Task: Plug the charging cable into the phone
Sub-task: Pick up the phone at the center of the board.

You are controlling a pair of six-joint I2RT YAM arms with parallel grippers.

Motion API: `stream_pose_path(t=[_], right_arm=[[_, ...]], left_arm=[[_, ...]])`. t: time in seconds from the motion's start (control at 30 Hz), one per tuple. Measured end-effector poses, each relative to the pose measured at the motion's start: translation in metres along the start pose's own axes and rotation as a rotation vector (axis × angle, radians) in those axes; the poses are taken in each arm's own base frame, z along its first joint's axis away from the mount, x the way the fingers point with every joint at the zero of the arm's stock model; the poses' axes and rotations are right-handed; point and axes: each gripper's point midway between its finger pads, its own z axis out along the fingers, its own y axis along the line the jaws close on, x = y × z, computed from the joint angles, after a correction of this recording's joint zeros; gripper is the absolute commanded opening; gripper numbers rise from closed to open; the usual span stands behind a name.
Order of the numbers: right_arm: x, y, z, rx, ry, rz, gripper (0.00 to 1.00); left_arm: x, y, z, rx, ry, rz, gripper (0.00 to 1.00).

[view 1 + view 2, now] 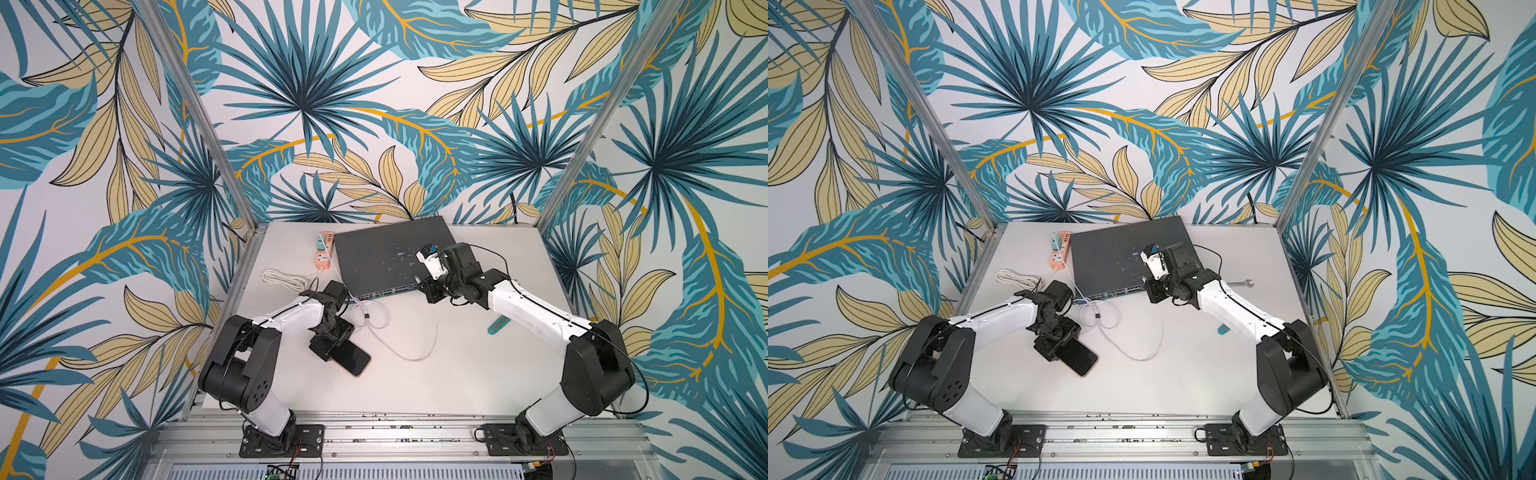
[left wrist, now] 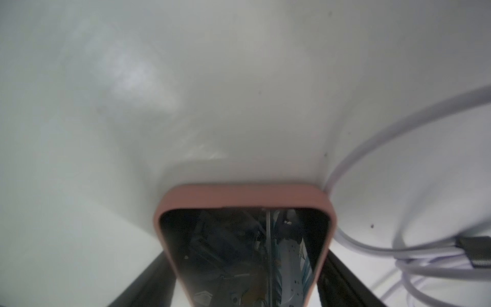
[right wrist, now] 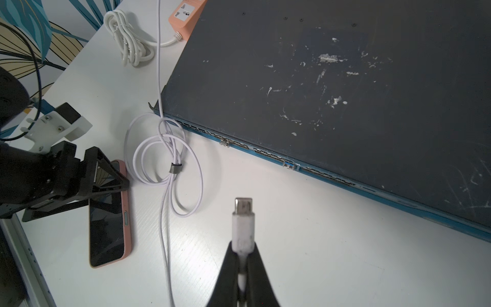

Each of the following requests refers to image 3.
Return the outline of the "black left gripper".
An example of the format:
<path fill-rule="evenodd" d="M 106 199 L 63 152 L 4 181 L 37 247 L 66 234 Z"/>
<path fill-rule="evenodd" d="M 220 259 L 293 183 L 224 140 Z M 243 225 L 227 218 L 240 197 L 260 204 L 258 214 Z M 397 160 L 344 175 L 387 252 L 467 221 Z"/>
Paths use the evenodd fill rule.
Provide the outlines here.
<path fill-rule="evenodd" d="M 129 189 L 129 180 L 100 148 L 75 157 L 76 145 L 62 141 L 48 153 L 1 143 L 1 218 L 25 210 L 28 222 L 89 205 L 90 199 Z"/>

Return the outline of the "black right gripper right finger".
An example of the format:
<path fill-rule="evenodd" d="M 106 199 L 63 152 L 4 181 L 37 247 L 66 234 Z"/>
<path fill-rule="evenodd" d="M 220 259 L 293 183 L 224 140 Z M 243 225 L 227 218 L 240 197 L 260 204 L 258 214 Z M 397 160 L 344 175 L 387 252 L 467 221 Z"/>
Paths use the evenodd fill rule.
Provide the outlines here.
<path fill-rule="evenodd" d="M 254 251 L 248 255 L 246 263 L 246 305 L 248 307 L 280 307 L 256 244 L 254 245 Z"/>

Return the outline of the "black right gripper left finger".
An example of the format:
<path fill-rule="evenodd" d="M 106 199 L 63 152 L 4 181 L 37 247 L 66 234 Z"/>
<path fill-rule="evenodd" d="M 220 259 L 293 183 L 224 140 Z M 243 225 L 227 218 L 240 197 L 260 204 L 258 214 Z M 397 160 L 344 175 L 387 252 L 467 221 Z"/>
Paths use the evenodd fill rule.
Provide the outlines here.
<path fill-rule="evenodd" d="M 239 302 L 239 256 L 229 243 L 207 307 L 237 307 Z"/>

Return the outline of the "black phone pink case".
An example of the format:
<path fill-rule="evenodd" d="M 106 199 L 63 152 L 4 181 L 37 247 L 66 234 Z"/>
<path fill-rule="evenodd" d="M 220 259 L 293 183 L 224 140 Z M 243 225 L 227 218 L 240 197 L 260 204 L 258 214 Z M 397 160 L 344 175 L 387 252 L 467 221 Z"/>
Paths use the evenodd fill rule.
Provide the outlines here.
<path fill-rule="evenodd" d="M 90 266 L 99 268 L 127 258 L 132 251 L 129 192 L 89 199 Z"/>

